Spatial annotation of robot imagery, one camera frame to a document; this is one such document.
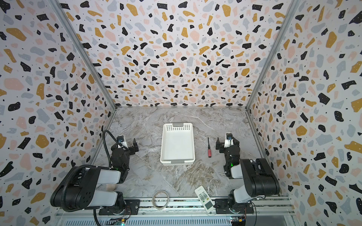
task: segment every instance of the gray marble countertop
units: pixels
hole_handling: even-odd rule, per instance
[[[193,165],[163,166],[160,162],[163,125],[172,122],[193,124]],[[124,197],[152,197],[158,190],[167,191],[170,197],[196,197],[194,190],[200,185],[210,196],[227,196],[244,182],[225,176],[224,154],[215,150],[217,137],[224,142],[226,132],[240,141],[240,158],[260,158],[244,108],[119,108],[109,130],[115,137],[124,135],[129,145],[136,138],[139,147],[130,157],[126,181],[116,185],[115,191],[123,192]],[[114,141],[109,135],[106,143],[110,151]],[[94,165],[108,166],[103,147]],[[105,185],[98,189],[105,190]]]

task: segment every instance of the white remote control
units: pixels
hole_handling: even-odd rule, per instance
[[[204,206],[207,213],[211,213],[212,211],[215,210],[214,205],[213,205],[213,203],[211,201],[211,198],[206,193],[203,186],[200,186],[200,187],[196,188],[195,193],[196,193],[197,197],[199,198],[201,204]]]

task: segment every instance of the black mounting plate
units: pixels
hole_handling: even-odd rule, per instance
[[[131,209],[129,209],[127,207],[127,212],[122,213],[124,214],[125,217],[131,215],[137,215],[138,214],[138,210],[139,210],[139,204],[140,204],[140,200],[139,199],[125,199],[126,202],[126,206],[129,206]],[[114,215],[111,212],[109,212],[108,208],[105,206],[103,209],[99,210],[99,216],[114,216],[117,217],[118,215]]]
[[[247,210],[247,214],[253,214],[254,208],[250,207],[251,203],[240,203],[239,205],[244,205],[244,208]],[[229,210],[229,205],[227,199],[215,199],[215,205],[224,206],[224,208],[216,208],[216,214],[236,214]]]

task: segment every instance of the plastic tray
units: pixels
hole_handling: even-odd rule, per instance
[[[163,125],[160,161],[165,166],[192,165],[195,161],[192,123]]]

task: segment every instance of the patterned wallpaper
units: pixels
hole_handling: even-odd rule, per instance
[[[290,0],[60,0],[118,106],[242,106]]]
[[[0,7],[0,225],[51,225],[50,196],[91,159],[110,106],[47,1]]]
[[[251,113],[300,225],[362,225],[360,1],[301,1]]]

